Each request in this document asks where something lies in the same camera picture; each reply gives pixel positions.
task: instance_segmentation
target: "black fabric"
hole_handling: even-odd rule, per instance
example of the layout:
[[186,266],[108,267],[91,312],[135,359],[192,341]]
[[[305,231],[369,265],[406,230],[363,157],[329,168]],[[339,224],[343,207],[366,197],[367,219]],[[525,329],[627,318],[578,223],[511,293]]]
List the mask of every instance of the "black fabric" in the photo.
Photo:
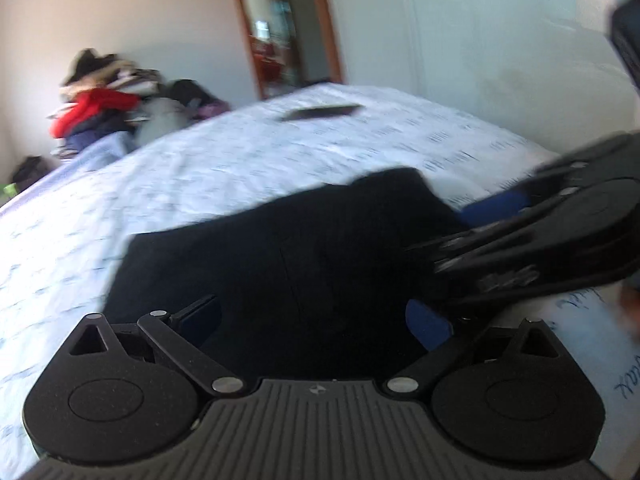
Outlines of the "black fabric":
[[179,79],[167,88],[167,97],[178,101],[182,106],[189,106],[193,100],[198,100],[198,107],[218,101],[204,88],[191,79]]
[[31,187],[42,177],[50,173],[51,169],[47,161],[41,156],[28,156],[15,168],[11,175],[11,182],[15,184],[18,193]]
[[175,313],[215,294],[202,350],[247,380],[385,378],[424,353],[404,322],[413,243],[464,229],[409,168],[253,210],[137,235],[108,295],[109,322]]

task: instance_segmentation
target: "red object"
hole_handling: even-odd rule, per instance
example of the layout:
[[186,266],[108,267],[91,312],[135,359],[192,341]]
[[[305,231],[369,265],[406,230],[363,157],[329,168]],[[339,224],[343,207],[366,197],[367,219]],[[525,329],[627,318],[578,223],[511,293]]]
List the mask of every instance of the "red object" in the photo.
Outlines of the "red object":
[[66,137],[66,134],[76,126],[102,110],[133,110],[140,98],[137,95],[116,92],[107,88],[94,88],[87,92],[82,92],[76,96],[78,104],[71,108],[62,117],[53,121],[49,132],[55,139]]
[[262,56],[261,54],[254,54],[257,61],[257,67],[260,71],[260,79],[265,83],[273,83],[280,79],[282,75],[283,66],[273,59]]

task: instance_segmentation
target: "black phone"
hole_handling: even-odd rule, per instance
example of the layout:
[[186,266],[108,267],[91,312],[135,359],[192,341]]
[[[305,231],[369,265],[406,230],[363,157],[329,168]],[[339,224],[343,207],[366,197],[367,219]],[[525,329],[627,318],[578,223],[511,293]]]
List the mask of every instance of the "black phone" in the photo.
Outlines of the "black phone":
[[318,106],[313,108],[299,108],[298,110],[292,110],[283,115],[281,121],[303,121],[306,119],[325,119],[330,117],[351,115],[357,109],[362,108],[362,105],[332,105],[332,106]]

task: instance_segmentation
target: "black bag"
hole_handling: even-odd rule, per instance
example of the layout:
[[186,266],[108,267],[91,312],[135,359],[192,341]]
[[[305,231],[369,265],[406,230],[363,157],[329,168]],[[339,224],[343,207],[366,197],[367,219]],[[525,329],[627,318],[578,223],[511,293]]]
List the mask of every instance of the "black bag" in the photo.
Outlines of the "black bag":
[[49,164],[41,156],[28,156],[12,174],[11,182],[15,184],[16,191],[21,193],[50,172]]

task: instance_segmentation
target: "green object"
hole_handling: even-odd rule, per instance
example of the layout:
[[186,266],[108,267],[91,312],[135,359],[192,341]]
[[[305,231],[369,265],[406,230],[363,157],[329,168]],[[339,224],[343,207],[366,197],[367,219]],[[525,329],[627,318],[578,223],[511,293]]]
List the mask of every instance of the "green object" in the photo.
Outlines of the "green object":
[[4,186],[4,194],[9,198],[13,198],[18,194],[18,190],[15,187],[15,184],[9,184],[8,186]]

